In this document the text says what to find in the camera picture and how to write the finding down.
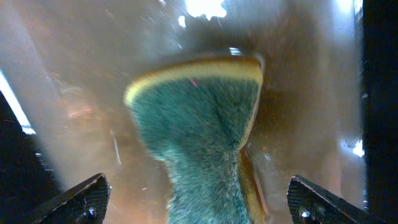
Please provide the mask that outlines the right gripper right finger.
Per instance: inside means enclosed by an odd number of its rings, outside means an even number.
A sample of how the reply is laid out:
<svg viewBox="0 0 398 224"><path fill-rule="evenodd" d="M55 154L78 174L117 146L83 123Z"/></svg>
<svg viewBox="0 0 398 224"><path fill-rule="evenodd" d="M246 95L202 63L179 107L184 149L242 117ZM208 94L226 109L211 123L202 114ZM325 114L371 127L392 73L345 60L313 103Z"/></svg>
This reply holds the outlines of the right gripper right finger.
<svg viewBox="0 0 398 224"><path fill-rule="evenodd" d="M290 178L287 202L294 224L386 223L300 175Z"/></svg>

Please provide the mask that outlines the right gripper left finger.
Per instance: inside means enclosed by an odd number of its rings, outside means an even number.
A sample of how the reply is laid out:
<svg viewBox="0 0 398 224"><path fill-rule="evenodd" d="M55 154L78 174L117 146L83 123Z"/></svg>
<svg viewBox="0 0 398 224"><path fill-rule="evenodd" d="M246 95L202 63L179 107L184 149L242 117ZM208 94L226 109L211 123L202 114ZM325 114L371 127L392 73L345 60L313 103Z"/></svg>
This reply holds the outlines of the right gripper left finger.
<svg viewBox="0 0 398 224"><path fill-rule="evenodd" d="M19 223L102 224L111 194L103 173L96 174L21 216Z"/></svg>

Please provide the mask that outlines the green yellow sponge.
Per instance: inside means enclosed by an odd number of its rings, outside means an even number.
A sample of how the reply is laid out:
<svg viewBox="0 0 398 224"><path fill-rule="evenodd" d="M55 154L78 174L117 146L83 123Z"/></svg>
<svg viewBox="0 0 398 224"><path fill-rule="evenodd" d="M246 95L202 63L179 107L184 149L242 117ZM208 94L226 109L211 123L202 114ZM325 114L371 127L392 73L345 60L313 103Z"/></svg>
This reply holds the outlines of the green yellow sponge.
<svg viewBox="0 0 398 224"><path fill-rule="evenodd" d="M124 104L171 181L168 223L264 223L244 152L264 77L260 56L189 60L133 80Z"/></svg>

